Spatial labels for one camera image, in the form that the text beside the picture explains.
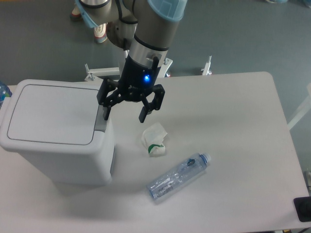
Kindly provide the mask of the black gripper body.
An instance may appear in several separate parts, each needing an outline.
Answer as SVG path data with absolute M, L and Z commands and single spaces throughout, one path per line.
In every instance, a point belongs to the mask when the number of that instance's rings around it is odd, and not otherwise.
M 130 56 L 126 58 L 125 66 L 114 91 L 114 102 L 132 101 L 146 102 L 146 97 L 154 92 L 153 102 L 160 102 L 160 85 L 155 85 L 160 67 L 159 58 L 153 58 L 150 67 L 143 66 Z

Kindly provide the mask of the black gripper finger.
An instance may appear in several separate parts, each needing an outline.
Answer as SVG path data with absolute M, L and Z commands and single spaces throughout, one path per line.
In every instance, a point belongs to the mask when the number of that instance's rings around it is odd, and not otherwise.
M 151 102 L 148 102 L 147 97 L 154 93 L 154 98 Z M 148 114 L 150 114 L 153 110 L 158 111 L 161 108 L 163 99 L 165 95 L 165 90 L 161 84 L 154 85 L 151 88 L 144 89 L 142 93 L 139 95 L 140 101 L 143 103 L 143 108 L 139 114 L 139 121 L 143 123 Z
M 111 108 L 125 99 L 124 85 L 106 77 L 103 79 L 96 97 L 98 104 L 104 107 L 104 120 L 108 120 Z

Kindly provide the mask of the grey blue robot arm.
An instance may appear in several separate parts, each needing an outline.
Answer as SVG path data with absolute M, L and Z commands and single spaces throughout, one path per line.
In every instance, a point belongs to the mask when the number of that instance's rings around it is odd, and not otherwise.
M 76 5 L 89 27 L 101 24 L 116 27 L 120 47 L 128 51 L 121 78 L 104 78 L 97 94 L 105 108 L 122 102 L 142 102 L 139 115 L 144 122 L 153 110 L 159 110 L 165 95 L 156 79 L 164 64 L 187 2 L 185 0 L 77 0 Z

